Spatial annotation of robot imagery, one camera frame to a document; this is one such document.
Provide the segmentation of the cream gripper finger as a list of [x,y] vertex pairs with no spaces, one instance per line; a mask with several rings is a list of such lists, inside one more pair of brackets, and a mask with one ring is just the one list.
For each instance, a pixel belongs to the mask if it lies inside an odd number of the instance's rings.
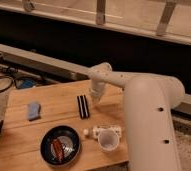
[[101,100],[101,96],[98,96],[98,95],[92,96],[93,103],[99,103],[100,100]]

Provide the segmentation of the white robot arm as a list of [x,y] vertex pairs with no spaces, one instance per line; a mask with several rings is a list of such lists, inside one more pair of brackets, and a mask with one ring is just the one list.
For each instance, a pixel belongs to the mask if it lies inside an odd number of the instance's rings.
[[90,95],[99,101],[107,83],[123,89],[125,134],[131,171],[182,171],[171,110],[185,95],[172,76],[118,72],[101,63],[88,69]]

